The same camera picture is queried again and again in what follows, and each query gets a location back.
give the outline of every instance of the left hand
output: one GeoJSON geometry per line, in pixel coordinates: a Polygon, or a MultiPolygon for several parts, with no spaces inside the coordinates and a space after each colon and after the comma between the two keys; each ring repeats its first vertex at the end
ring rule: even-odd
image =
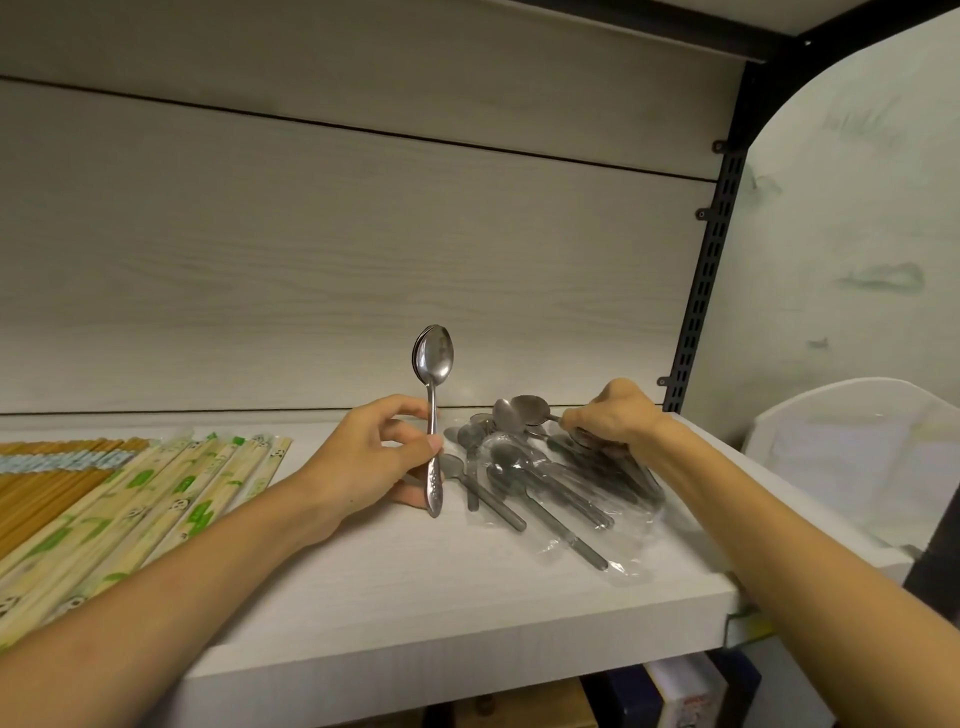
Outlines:
{"type": "Polygon", "coordinates": [[[425,420],[428,414],[426,400],[404,395],[357,407],[348,412],[303,467],[286,479],[284,488],[300,489],[305,502],[320,506],[324,514],[311,542],[327,538],[344,518],[388,493],[398,502],[426,507],[423,487],[401,478],[437,454],[444,438],[426,435],[395,417],[412,415],[425,420]],[[384,447],[384,442],[400,443],[400,447],[384,447]]]}

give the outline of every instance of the right hand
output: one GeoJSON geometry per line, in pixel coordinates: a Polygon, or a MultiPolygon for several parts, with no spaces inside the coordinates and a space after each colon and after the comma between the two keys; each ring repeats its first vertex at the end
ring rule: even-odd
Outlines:
{"type": "Polygon", "coordinates": [[[567,431],[581,427],[606,440],[626,443],[638,459],[650,463],[654,430],[670,419],[636,384],[614,379],[590,404],[566,410],[560,427],[567,431]]]}

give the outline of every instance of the clear plastic wrap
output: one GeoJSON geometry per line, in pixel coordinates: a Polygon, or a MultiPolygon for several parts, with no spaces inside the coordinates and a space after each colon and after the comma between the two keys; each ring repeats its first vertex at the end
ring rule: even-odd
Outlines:
{"type": "Polygon", "coordinates": [[[454,487],[463,492],[468,523],[504,530],[539,560],[551,561],[559,557],[563,540],[539,521],[527,504],[508,503],[489,477],[488,463],[481,463],[479,458],[481,445],[487,437],[484,427],[480,426],[477,431],[477,423],[466,418],[449,417],[444,418],[443,425],[441,468],[444,486],[456,482],[454,487]]]}
{"type": "Polygon", "coordinates": [[[487,434],[476,461],[481,484],[548,531],[556,546],[569,546],[615,582],[645,574],[642,551],[664,495],[632,458],[615,460],[562,431],[534,427],[524,435],[487,434]]]}

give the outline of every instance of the stainless steel spoon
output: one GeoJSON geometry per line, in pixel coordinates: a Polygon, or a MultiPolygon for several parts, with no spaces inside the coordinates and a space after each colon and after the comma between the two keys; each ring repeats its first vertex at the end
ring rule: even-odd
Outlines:
{"type": "Polygon", "coordinates": [[[458,481],[467,489],[468,495],[474,494],[478,500],[489,505],[491,510],[506,521],[514,531],[522,532],[526,529],[527,521],[518,516],[503,500],[480,485],[475,477],[464,472],[464,461],[459,457],[447,452],[443,453],[440,456],[440,467],[445,477],[458,481]]]}
{"type": "MultiPolygon", "coordinates": [[[[467,454],[467,475],[474,479],[477,476],[477,450],[485,437],[487,431],[480,425],[464,425],[457,430],[457,443],[467,454]]],[[[480,499],[472,490],[467,491],[467,510],[480,510],[480,499]]]]}
{"type": "Polygon", "coordinates": [[[548,435],[543,427],[527,427],[527,434],[542,440],[551,452],[556,452],[586,477],[591,485],[602,488],[629,503],[637,503],[638,498],[631,486],[630,477],[619,470],[609,458],[601,460],[592,451],[577,449],[572,443],[555,435],[548,435]]]}
{"type": "MultiPolygon", "coordinates": [[[[432,435],[437,431],[437,387],[446,381],[453,369],[453,342],[449,332],[442,326],[431,326],[417,337],[413,350],[414,373],[426,385],[426,397],[430,403],[430,419],[426,431],[432,435]]],[[[444,507],[444,483],[440,474],[440,463],[436,456],[426,465],[426,510],[433,518],[440,515],[444,507]]]]}
{"type": "Polygon", "coordinates": [[[525,425],[542,425],[547,420],[555,423],[560,418],[550,412],[550,405],[537,395],[517,395],[510,399],[510,406],[525,425]]]}
{"type": "Polygon", "coordinates": [[[506,400],[497,400],[493,403],[493,423],[498,430],[511,435],[522,435],[526,428],[526,423],[520,419],[519,413],[506,400]]]}
{"type": "Polygon", "coordinates": [[[570,547],[583,556],[595,569],[606,571],[610,568],[610,562],[607,561],[607,559],[590,548],[586,542],[578,538],[573,531],[556,519],[546,508],[537,503],[537,500],[527,492],[527,484],[530,482],[530,476],[527,473],[520,471],[507,472],[498,468],[496,465],[489,465],[487,467],[487,477],[493,486],[504,494],[521,499],[531,513],[546,524],[547,528],[553,531],[553,533],[559,536],[565,543],[570,544],[570,547]]]}
{"type": "Polygon", "coordinates": [[[478,412],[477,414],[471,416],[470,423],[472,425],[480,425],[483,427],[484,432],[488,435],[496,429],[496,425],[493,422],[493,415],[486,412],[478,412]]]}
{"type": "Polygon", "coordinates": [[[494,465],[497,465],[500,470],[523,471],[533,476],[541,487],[546,488],[559,500],[576,508],[598,528],[610,528],[613,526],[613,518],[601,511],[589,500],[579,493],[570,490],[556,478],[538,471],[522,449],[512,445],[495,445],[491,449],[491,458],[494,465]]]}

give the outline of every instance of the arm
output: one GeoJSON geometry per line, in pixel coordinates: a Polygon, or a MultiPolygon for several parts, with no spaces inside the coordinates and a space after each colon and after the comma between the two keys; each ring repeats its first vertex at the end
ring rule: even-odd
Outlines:
{"type": "MultiPolygon", "coordinates": [[[[134,723],[274,569],[440,449],[400,413],[425,418],[426,402],[394,396],[353,410],[300,471],[4,653],[3,724],[134,723]]],[[[422,501],[401,483],[395,496],[422,501]]]]}
{"type": "Polygon", "coordinates": [[[631,381],[567,410],[630,446],[727,553],[737,577],[847,726],[949,726],[960,714],[960,632],[783,505],[631,381]]]}

